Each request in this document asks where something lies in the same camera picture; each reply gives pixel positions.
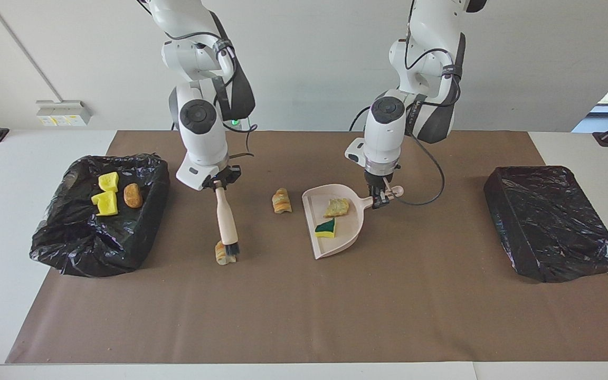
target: bread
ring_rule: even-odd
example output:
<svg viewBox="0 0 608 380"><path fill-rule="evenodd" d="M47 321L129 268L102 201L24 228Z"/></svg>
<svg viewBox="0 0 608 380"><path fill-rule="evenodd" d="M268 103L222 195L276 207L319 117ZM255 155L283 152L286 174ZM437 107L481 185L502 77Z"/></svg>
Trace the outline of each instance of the bread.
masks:
<svg viewBox="0 0 608 380"><path fill-rule="evenodd" d="M142 194L137 183L131 183L123 189L123 200L125 200L126 205L130 208L142 207Z"/></svg>
<svg viewBox="0 0 608 380"><path fill-rule="evenodd" d="M334 198L330 199L330 205L325 210L324 218L335 218L335 216L345 216L348 214L348 199Z"/></svg>
<svg viewBox="0 0 608 380"><path fill-rule="evenodd" d="M288 191L283 187L278 188L277 192L271 198L271 202L273 203L273 212L277 214L282 214L285 211L292 212Z"/></svg>
<svg viewBox="0 0 608 380"><path fill-rule="evenodd" d="M217 260L219 265L227 265L230 262L236 262L236 257L227 256L226 250L224 249L224 244L222 244L222 241L220 241L217 243L217 245L215 245L215 260Z"/></svg>

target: electrical outlet box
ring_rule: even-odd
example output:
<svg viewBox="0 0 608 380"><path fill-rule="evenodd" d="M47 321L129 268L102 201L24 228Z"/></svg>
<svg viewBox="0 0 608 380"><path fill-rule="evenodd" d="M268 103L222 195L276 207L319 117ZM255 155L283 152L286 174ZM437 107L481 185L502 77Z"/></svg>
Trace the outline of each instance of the electrical outlet box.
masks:
<svg viewBox="0 0 608 380"><path fill-rule="evenodd" d="M81 101L37 101L39 112L36 117L46 127L86 127L91 120L90 111Z"/></svg>

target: food item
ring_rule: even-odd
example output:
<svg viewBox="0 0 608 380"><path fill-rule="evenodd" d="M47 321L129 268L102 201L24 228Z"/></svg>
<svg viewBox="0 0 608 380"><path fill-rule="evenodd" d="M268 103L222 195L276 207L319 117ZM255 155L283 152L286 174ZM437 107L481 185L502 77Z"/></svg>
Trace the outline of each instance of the food item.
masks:
<svg viewBox="0 0 608 380"><path fill-rule="evenodd" d="M123 201L130 208L142 207L142 194L137 183L131 183L123 189Z"/></svg>
<svg viewBox="0 0 608 380"><path fill-rule="evenodd" d="M284 188L278 188L277 192L271 198L273 203L273 212L282 214L285 211L292 212L292 205L290 204L290 197L288 191Z"/></svg>
<svg viewBox="0 0 608 380"><path fill-rule="evenodd" d="M91 197L91 202L97 205L97 216L112 216L119 213L116 208L116 193L104 192Z"/></svg>
<svg viewBox="0 0 608 380"><path fill-rule="evenodd" d="M116 172L107 173L97 177L97 184L103 192L118 192L119 174Z"/></svg>
<svg viewBox="0 0 608 380"><path fill-rule="evenodd" d="M330 205L325 210L324 218L334 218L335 216L345 216L348 214L348 199L333 198L330 199Z"/></svg>
<svg viewBox="0 0 608 380"><path fill-rule="evenodd" d="M219 265L227 265L231 262L236 262L236 257L227 255L224 244L220 241L215 245L215 260L217 260Z"/></svg>
<svg viewBox="0 0 608 380"><path fill-rule="evenodd" d="M336 220L332 218L331 221L324 222L316 227L317 238L334 238L337 230Z"/></svg>

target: green and yellow sponge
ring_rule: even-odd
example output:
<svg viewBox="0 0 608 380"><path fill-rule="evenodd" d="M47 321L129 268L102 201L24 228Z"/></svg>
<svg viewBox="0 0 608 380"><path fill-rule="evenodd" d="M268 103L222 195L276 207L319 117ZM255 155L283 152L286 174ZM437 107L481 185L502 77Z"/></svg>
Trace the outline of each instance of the green and yellow sponge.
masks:
<svg viewBox="0 0 608 380"><path fill-rule="evenodd" d="M314 233L317 238L334 238L336 233L337 225L335 219L324 222L316 227Z"/></svg>

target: white robotic arm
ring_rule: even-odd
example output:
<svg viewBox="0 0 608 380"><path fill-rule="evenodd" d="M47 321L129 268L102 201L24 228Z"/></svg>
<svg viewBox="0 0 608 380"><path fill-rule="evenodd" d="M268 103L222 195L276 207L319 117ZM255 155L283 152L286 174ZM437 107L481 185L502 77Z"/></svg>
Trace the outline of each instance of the white robotic arm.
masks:
<svg viewBox="0 0 608 380"><path fill-rule="evenodd" d="M412 0L407 38L393 43L388 54L400 86L375 99L365 123L365 137L345 152L365 168L374 208L388 204L384 192L399 168L404 136L429 144L451 130L454 103L461 96L466 36L460 32L463 12L481 10L487 0Z"/></svg>
<svg viewBox="0 0 608 380"><path fill-rule="evenodd" d="M186 82L169 97L186 155L177 178L195 190L217 194L217 221L227 255L237 255L238 234L224 190L241 176L229 165L225 121L247 118L255 99L234 47L217 15L200 0L141 0L166 32L164 63Z"/></svg>

